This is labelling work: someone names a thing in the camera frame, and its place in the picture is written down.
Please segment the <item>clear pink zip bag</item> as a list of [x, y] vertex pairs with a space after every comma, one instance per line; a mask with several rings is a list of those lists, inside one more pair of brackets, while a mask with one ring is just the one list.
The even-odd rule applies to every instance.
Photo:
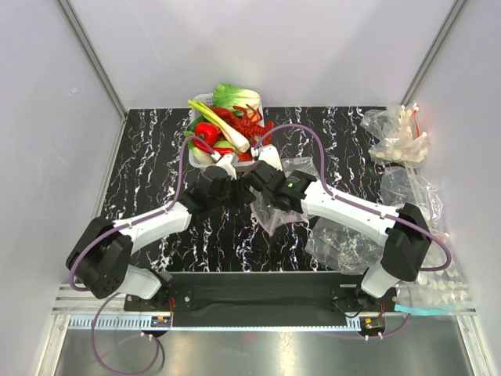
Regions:
[[297, 192], [305, 188], [305, 175], [319, 178], [312, 157], [286, 158], [280, 162], [281, 171], [258, 161], [244, 178], [255, 196], [250, 204], [251, 212], [270, 236], [281, 225], [311, 218], [299, 208], [301, 199]]

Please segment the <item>red bell pepper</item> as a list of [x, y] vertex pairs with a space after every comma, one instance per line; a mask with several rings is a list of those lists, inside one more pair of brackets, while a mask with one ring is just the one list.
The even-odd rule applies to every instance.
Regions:
[[195, 127], [197, 137], [203, 139], [209, 146], [213, 146], [219, 141], [222, 134], [220, 128], [210, 122], [201, 122]]

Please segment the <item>long red chili pepper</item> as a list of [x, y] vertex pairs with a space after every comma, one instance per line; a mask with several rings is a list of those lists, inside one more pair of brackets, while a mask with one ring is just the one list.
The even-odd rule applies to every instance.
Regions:
[[198, 149], [202, 150], [203, 152], [205, 153], [208, 153], [210, 154], [211, 153], [211, 150], [215, 151], [212, 147], [208, 147], [206, 146], [202, 141], [198, 140], [198, 139], [193, 139], [193, 144], [195, 147], [197, 147]]

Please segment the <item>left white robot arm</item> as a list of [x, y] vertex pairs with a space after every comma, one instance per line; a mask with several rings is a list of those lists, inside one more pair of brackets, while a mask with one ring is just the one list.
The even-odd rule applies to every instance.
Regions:
[[173, 201], [130, 219], [94, 218], [66, 260], [72, 287], [90, 291], [95, 298], [116, 293], [134, 295], [153, 310], [163, 309], [169, 299], [165, 279], [155, 272], [130, 264], [139, 249], [190, 224], [213, 208], [244, 206], [255, 199], [236, 175], [212, 166], [187, 189], [178, 188]]

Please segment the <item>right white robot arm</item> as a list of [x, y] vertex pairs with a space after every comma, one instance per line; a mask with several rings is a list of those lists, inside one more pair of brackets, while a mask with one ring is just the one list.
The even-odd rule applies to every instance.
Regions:
[[373, 310], [398, 282], [416, 280], [431, 246], [431, 235], [417, 206], [405, 204], [397, 209], [374, 204], [335, 190], [305, 172], [286, 175], [265, 161], [258, 161], [243, 181], [274, 208], [328, 219], [384, 248], [355, 291], [360, 308]]

